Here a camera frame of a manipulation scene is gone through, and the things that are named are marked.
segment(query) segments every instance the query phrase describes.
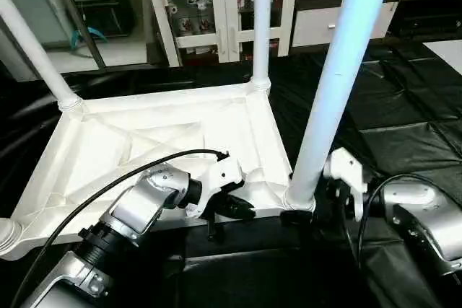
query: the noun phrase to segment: silver robot arm segment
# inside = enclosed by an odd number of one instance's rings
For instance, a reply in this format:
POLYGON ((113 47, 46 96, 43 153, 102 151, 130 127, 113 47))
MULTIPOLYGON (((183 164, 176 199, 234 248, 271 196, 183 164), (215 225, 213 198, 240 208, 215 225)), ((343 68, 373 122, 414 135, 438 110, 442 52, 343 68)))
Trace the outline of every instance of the silver robot arm segment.
POLYGON ((96 225, 79 233, 82 242, 61 258, 21 307, 93 307, 82 296, 99 299, 109 294, 121 259, 140 246, 164 208, 197 205, 190 213, 200 217, 217 193, 242 185, 240 166, 230 157, 213 164, 199 180, 169 164, 143 171, 96 225))

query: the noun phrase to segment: white cabinet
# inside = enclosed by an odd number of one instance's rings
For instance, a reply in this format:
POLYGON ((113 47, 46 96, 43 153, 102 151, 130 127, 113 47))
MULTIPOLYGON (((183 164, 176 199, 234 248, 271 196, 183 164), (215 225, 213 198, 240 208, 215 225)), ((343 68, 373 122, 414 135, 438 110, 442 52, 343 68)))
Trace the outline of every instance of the white cabinet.
MULTIPOLYGON (((371 39, 385 37, 397 5, 397 2, 383 3, 371 39)), ((339 7, 298 11, 292 46, 330 43, 334 37, 339 14, 339 7)))
MULTIPOLYGON (((181 58, 215 54, 239 61, 253 42, 253 0, 152 0, 170 66, 181 58)), ((289 52, 295 0, 273 0, 270 38, 278 56, 289 52)))

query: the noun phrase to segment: black cable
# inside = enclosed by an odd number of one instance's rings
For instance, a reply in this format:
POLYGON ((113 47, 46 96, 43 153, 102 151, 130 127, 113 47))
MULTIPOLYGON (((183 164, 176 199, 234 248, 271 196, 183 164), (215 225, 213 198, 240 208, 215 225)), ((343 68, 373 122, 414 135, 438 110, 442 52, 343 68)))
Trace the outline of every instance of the black cable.
POLYGON ((448 193, 444 189, 434 184, 433 181, 429 180, 426 177, 422 177, 421 175, 415 175, 414 173, 402 173, 399 175, 394 175, 384 180, 381 184, 379 184, 379 186, 376 187, 376 189, 374 189, 372 195, 367 199, 366 206, 364 207, 364 211, 362 213, 362 219, 361 219, 361 223, 359 224, 358 241, 357 241, 357 263, 358 263, 359 268, 362 267, 362 245, 364 243, 366 224, 367 224, 367 220, 369 219, 369 211, 370 211, 372 202, 374 201, 374 199, 377 197, 377 195, 380 193, 382 188, 387 183, 392 182, 394 180, 398 180, 400 178, 414 178, 415 180, 421 180, 437 188, 438 190, 441 190, 444 194, 446 194, 447 197, 450 198, 450 195, 448 195, 448 193))
POLYGON ((55 241, 57 236, 63 231, 63 229, 66 227, 66 225, 77 215, 79 214, 85 207, 91 204, 94 200, 99 198, 102 194, 106 193, 108 190, 114 188, 117 184, 123 182, 124 180, 137 175, 140 172, 143 172, 144 170, 149 169, 150 167, 162 164, 163 162, 167 162, 171 159, 178 158, 178 157, 183 157, 185 155, 189 154, 198 154, 198 153, 205 153, 205 154, 214 154, 217 156, 218 160, 224 159, 227 157, 227 154, 223 154, 220 151, 215 151, 213 149, 191 149, 188 151, 180 151, 175 154, 171 154, 169 156, 163 157, 158 160, 154 160, 153 162, 150 162, 148 164, 145 164, 143 166, 138 167, 137 169, 130 171, 129 173, 124 174, 123 176, 120 176, 113 182, 109 183, 106 185, 104 188, 100 189, 97 191, 95 194, 91 195, 87 200, 82 202, 80 205, 78 205, 59 225, 56 227, 55 231, 51 234, 51 236, 47 239, 46 243, 43 245, 42 250, 38 253, 37 257, 35 258, 34 262, 32 265, 29 267, 29 270, 27 271, 24 279, 22 279, 21 284, 19 285, 19 288, 16 291, 16 294, 14 295, 14 298, 12 300, 12 303, 10 304, 10 308, 15 308, 17 306, 17 302, 22 294, 22 292, 25 289, 25 286, 27 282, 30 280, 34 270, 37 268, 38 263, 42 260, 46 250, 52 245, 52 243, 55 241))
POLYGON ((354 249, 352 236, 349 233, 348 226, 347 226, 347 223, 346 223, 347 222, 347 218, 346 218, 347 215, 346 215, 346 212, 345 212, 345 201, 342 201, 341 199, 339 199, 339 212, 340 212, 339 214, 340 214, 341 229, 342 229, 342 231, 344 233, 344 236, 345 236, 346 241, 348 243, 349 249, 352 252, 352 256, 354 258, 354 261, 357 264, 357 266, 359 267, 358 259, 357 259, 357 256, 356 256, 356 251, 354 249))

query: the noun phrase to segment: drawer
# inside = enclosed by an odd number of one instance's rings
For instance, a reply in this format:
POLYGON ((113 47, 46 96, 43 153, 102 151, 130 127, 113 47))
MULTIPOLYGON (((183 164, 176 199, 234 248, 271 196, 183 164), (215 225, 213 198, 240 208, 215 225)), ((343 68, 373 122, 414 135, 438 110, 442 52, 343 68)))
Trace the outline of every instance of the drawer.
MULTIPOLYGON (((385 36, 397 4, 397 2, 383 3, 371 39, 385 36)), ((334 37, 339 13, 339 7, 298 11, 292 47, 330 43, 334 37)))

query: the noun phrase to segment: black plastic sheet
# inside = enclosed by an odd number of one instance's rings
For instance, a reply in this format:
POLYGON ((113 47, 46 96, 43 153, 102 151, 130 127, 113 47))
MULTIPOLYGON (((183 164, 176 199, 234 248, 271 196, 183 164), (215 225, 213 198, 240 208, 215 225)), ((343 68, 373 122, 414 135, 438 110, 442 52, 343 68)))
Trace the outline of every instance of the black plastic sheet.
MULTIPOLYGON (((294 167, 325 53, 271 61, 270 103, 294 167)), ((251 66, 226 64, 70 76, 83 98, 208 87, 249 80, 251 66)), ((0 82, 0 216, 14 209, 59 117, 44 83, 0 82)), ((423 45, 371 47, 365 56, 333 148, 344 146, 369 177, 418 172, 462 204, 462 77, 423 45)), ((328 211, 325 199, 319 209, 328 211)), ((224 225, 221 245, 206 228, 155 232, 118 281, 111 307, 136 299, 144 307, 439 307, 403 241, 381 219, 366 233, 367 280, 354 266, 338 225, 307 236, 279 218, 224 225), (143 281, 149 276, 151 280, 143 281)), ((357 225, 349 225, 353 234, 357 225)), ((57 261, 51 251, 32 286, 57 261)), ((0 261, 5 307, 37 254, 0 261)))

